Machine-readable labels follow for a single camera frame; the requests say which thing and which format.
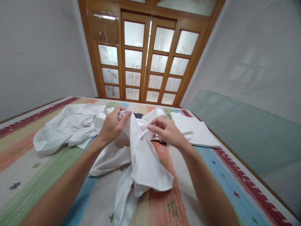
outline green stripe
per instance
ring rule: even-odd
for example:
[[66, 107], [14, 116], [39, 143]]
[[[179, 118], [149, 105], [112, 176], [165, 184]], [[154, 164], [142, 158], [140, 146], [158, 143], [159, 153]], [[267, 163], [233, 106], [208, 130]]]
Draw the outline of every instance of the green stripe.
[[40, 198], [83, 153], [76, 146], [62, 147], [52, 159], [8, 202], [0, 225], [19, 225]]

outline white cloth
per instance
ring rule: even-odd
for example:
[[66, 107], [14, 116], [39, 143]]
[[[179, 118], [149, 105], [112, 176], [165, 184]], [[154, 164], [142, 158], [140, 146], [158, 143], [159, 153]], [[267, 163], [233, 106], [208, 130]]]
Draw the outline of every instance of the white cloth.
[[67, 105], [34, 136], [34, 147], [42, 154], [53, 154], [63, 144], [85, 148], [96, 131], [94, 119], [105, 111], [104, 105]]
[[[114, 225], [130, 224], [139, 197], [150, 188], [157, 191], [172, 188], [173, 176], [160, 164], [151, 143], [152, 132], [146, 128], [154, 118], [163, 115], [161, 109], [151, 111], [142, 119], [136, 119], [132, 114], [125, 124], [124, 133], [100, 153], [89, 172], [89, 176], [98, 176], [131, 162], [115, 189]], [[95, 121], [100, 125], [101, 120], [98, 118]], [[117, 143], [128, 142], [127, 137], [130, 148], [117, 148]]]
[[175, 112], [171, 112], [171, 117], [176, 127], [191, 144], [211, 148], [220, 147], [204, 122]]

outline glass panel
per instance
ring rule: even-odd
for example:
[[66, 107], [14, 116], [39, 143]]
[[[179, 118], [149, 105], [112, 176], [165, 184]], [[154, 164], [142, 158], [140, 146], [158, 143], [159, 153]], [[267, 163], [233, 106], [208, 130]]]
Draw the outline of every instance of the glass panel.
[[181, 81], [182, 81], [182, 79], [180, 79], [180, 78], [168, 77], [165, 90], [166, 91], [173, 91], [173, 92], [178, 91], [178, 89], [180, 87], [180, 84], [181, 84]]
[[164, 73], [167, 62], [167, 56], [153, 54], [151, 60], [151, 71]]
[[154, 50], [169, 52], [174, 30], [157, 27]]
[[145, 0], [130, 0], [130, 1], [133, 1], [133, 2], [140, 2], [140, 3], [145, 3]]
[[172, 105], [173, 101], [175, 100], [176, 95], [175, 94], [167, 94], [167, 93], [163, 93], [163, 97], [162, 97], [162, 104], [169, 104]]
[[211, 16], [215, 3], [216, 0], [164, 0], [157, 2], [157, 6], [204, 16]]
[[125, 96], [130, 100], [139, 100], [139, 89], [125, 88]]
[[119, 84], [118, 70], [110, 68], [102, 68], [104, 82]]
[[124, 22], [124, 43], [127, 46], [143, 46], [144, 24]]
[[198, 33], [181, 31], [176, 53], [191, 55], [197, 39]]
[[117, 48], [112, 46], [98, 45], [100, 62], [102, 64], [118, 66]]
[[148, 81], [148, 88], [160, 89], [162, 84], [163, 76], [150, 75]]
[[155, 91], [147, 91], [146, 93], [146, 101], [149, 102], [157, 102], [158, 101], [158, 97], [159, 97], [159, 92], [155, 92]]
[[125, 84], [132, 86], [140, 86], [140, 72], [125, 71]]
[[125, 50], [125, 67], [141, 69], [142, 52]]
[[172, 61], [172, 67], [170, 69], [170, 74], [184, 75], [189, 59], [183, 59], [174, 57]]
[[110, 98], [119, 98], [119, 87], [117, 86], [104, 86], [106, 89], [106, 96]]

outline frosted glass panel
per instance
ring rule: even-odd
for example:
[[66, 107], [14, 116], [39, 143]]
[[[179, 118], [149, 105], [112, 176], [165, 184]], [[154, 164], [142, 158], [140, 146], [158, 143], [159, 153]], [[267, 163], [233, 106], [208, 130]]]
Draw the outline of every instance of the frosted glass panel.
[[140, 72], [125, 71], [125, 84], [132, 86], [140, 86]]
[[160, 89], [162, 84], [163, 76], [150, 75], [148, 88]]
[[197, 42], [197, 39], [198, 33], [181, 31], [176, 53], [191, 55], [194, 49], [194, 45]]
[[125, 50], [125, 67], [141, 69], [142, 52]]
[[130, 1], [133, 1], [133, 2], [140, 2], [140, 3], [145, 3], [145, 0], [130, 0]]
[[172, 67], [170, 69], [170, 74], [184, 75], [188, 61], [188, 59], [174, 57], [172, 61]]
[[118, 66], [117, 48], [112, 46], [98, 45], [100, 62], [102, 64]]
[[163, 97], [162, 97], [162, 104], [168, 104], [168, 105], [172, 105], [173, 101], [175, 100], [176, 95], [175, 94], [167, 94], [167, 93], [163, 93]]
[[157, 27], [154, 50], [169, 52], [174, 30]]
[[180, 87], [180, 84], [181, 84], [181, 81], [182, 81], [182, 79], [180, 79], [180, 78], [168, 77], [165, 90], [166, 91], [173, 91], [173, 92], [178, 91], [178, 89]]
[[106, 96], [109, 98], [119, 98], [119, 87], [117, 86], [104, 86], [106, 89]]
[[102, 68], [104, 82], [119, 84], [118, 70], [110, 68]]
[[127, 46], [143, 47], [144, 24], [124, 22], [124, 43]]
[[125, 88], [125, 95], [127, 99], [139, 100], [139, 89]]
[[157, 6], [204, 16], [211, 16], [215, 3], [216, 0], [164, 0], [157, 2]]
[[158, 101], [158, 97], [159, 97], [159, 92], [155, 92], [155, 91], [147, 91], [146, 93], [146, 101], [149, 102], [157, 102]]
[[167, 56], [153, 54], [151, 60], [151, 71], [164, 73], [167, 62]]

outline blue stripe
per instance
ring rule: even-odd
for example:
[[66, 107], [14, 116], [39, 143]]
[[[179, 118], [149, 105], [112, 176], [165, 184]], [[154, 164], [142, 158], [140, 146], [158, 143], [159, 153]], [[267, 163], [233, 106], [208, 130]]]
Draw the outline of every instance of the blue stripe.
[[[199, 155], [203, 158], [207, 167], [222, 187], [235, 209], [238, 218], [243, 224], [256, 225], [253, 221], [253, 219], [255, 219], [259, 225], [269, 225], [269, 221], [265, 218], [265, 215], [262, 215], [261, 210], [254, 205], [254, 201], [250, 200], [250, 197], [246, 195], [246, 191], [242, 190], [241, 186], [237, 184], [239, 182], [229, 173], [222, 160], [214, 154], [214, 150], [197, 146], [194, 146], [194, 148], [198, 151]], [[239, 194], [239, 198], [234, 195], [234, 192]]]
[[95, 186], [97, 177], [87, 177], [79, 194], [77, 195], [71, 209], [67, 213], [64, 221], [61, 225], [79, 225], [84, 211], [87, 207], [90, 195], [93, 191], [93, 187]]

